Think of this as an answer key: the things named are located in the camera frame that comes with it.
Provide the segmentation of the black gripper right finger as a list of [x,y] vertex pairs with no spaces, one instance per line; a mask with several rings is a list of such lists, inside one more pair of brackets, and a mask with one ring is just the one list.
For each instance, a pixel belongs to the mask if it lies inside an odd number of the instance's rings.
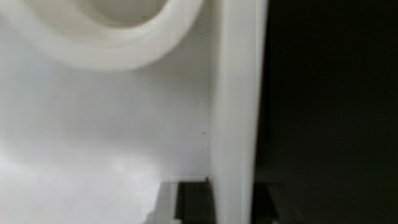
[[296,222],[297,215],[285,185],[257,183],[253,224],[296,224]]

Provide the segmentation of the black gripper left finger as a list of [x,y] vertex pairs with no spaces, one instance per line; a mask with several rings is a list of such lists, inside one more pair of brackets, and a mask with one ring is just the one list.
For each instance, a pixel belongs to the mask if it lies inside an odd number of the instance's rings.
[[182,224],[216,224],[216,203],[209,182],[178,184],[175,218]]

